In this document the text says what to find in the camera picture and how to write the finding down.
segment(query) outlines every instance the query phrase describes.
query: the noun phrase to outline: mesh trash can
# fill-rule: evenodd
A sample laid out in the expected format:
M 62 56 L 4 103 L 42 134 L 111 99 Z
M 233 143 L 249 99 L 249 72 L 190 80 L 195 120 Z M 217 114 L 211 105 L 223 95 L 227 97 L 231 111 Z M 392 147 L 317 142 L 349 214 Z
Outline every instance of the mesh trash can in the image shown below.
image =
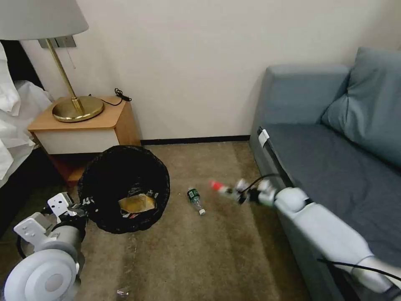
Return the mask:
M 119 200 L 152 195 L 155 208 L 130 214 Z M 78 195 L 88 217 L 107 232 L 121 234 L 149 229 L 162 216 L 170 196 L 167 168 L 142 147 L 117 145 L 98 155 L 78 181 Z

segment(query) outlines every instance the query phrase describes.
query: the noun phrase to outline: sofa cushion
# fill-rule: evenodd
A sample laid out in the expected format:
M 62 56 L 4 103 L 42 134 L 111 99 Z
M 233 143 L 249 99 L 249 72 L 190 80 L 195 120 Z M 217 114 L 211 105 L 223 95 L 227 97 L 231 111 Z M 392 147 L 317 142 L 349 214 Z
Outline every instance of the sofa cushion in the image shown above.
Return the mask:
M 283 167 L 316 203 L 401 267 L 401 174 L 325 125 L 266 127 Z
M 359 48 L 347 93 L 322 121 L 401 166 L 401 53 Z

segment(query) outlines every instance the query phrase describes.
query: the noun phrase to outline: black wire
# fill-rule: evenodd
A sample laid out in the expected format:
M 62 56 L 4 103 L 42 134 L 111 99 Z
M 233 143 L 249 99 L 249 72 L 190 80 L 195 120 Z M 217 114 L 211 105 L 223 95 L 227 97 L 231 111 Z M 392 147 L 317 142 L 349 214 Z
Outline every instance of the black wire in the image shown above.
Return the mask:
M 22 259 L 26 258 L 26 255 L 24 253 L 24 251 L 22 250 L 22 246 L 21 246 L 21 236 L 17 235 L 17 251 L 18 254 L 21 256 Z
M 130 101 L 132 101 L 132 98 L 130 98 L 130 97 L 128 97 L 128 96 L 125 96 L 123 93 L 122 93 L 122 91 L 120 90 L 120 89 L 118 89 L 118 88 L 115 88 L 114 89 L 114 93 L 116 93 L 116 96 L 118 96 L 118 97 L 120 97 L 121 98 L 121 100 L 120 100 L 120 102 L 118 103 L 118 104 L 112 104 L 112 103 L 110 103 L 110 102 L 107 102 L 106 100 L 104 100 L 104 99 L 101 99 L 103 102 L 105 102 L 105 103 L 107 103 L 107 104 L 109 104 L 109 105 L 112 105 L 112 106 L 118 106 L 120 103 L 122 103 L 122 101 L 123 100 L 125 100 L 126 102 L 130 102 Z
M 318 260 L 319 262 L 322 262 L 322 263 L 325 263 L 325 264 L 343 265 L 343 266 L 349 266 L 349 267 L 352 267 L 352 268 L 360 268 L 360 269 L 362 269 L 362 270 L 370 270 L 370 271 L 372 271 L 372 272 L 376 272 L 376 273 L 379 273 L 379 274 L 382 274 L 382 275 L 385 275 L 385 276 L 394 278 L 394 279 L 396 279 L 396 280 L 398 280 L 398 281 L 401 281 L 401 278 L 400 278 L 400 277 L 395 276 L 395 275 L 393 275 L 393 274 L 390 274 L 390 273 L 388 273 L 388 272 L 379 270 L 379 269 L 370 268 L 370 267 L 365 267 L 365 266 L 363 266 L 363 265 L 354 265 L 354 264 L 352 264 L 352 263 L 342 263 L 342 262 L 337 262 L 337 261 L 331 261 L 331 260 L 327 260 L 327 259 L 323 259 L 323 258 L 318 258 L 317 260 Z
M 268 174 L 265 174 L 265 175 L 263 175 L 263 176 L 261 176 L 261 177 L 258 177 L 255 181 L 252 182 L 251 185 L 249 185 L 248 187 L 246 187 L 246 188 L 245 188 L 243 191 L 241 191 L 240 193 L 244 193 L 245 191 L 247 191 L 249 188 L 251 188 L 253 185 L 255 185 L 255 183 L 256 183 L 257 181 L 262 180 L 262 179 L 264 179 L 264 178 L 271 178 L 271 177 L 278 177 L 278 178 L 281 178 L 281 175 L 278 174 L 278 173 L 268 173 Z

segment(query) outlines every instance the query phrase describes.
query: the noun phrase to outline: blue-gray pillow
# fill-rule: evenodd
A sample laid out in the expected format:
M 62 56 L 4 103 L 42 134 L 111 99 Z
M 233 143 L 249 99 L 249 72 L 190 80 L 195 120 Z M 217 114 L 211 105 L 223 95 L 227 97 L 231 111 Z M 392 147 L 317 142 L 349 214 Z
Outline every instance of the blue-gray pillow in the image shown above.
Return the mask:
M 359 48 L 347 93 L 322 121 L 401 167 L 401 53 Z

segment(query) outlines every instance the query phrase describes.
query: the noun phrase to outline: water bottle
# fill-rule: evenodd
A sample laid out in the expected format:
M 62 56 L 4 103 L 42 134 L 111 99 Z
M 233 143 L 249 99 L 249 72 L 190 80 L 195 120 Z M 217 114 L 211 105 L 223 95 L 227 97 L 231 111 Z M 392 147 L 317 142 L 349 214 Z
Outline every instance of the water bottle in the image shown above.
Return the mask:
M 193 204 L 196 210 L 199 211 L 199 214 L 204 215 L 206 211 L 201 206 L 201 197 L 199 195 L 199 192 L 195 188 L 191 187 L 188 189 L 187 195 L 191 204 Z

